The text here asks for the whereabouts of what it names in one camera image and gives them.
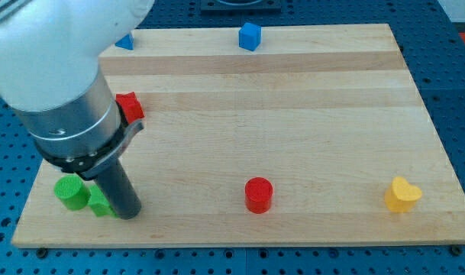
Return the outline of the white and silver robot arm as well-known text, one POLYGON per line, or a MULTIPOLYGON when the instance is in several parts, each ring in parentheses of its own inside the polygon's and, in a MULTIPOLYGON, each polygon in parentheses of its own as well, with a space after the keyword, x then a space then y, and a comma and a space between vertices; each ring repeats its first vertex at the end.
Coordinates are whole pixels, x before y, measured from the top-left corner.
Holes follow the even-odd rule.
POLYGON ((87 170, 121 126, 99 55, 153 0, 0 0, 0 96, 43 157, 87 170))

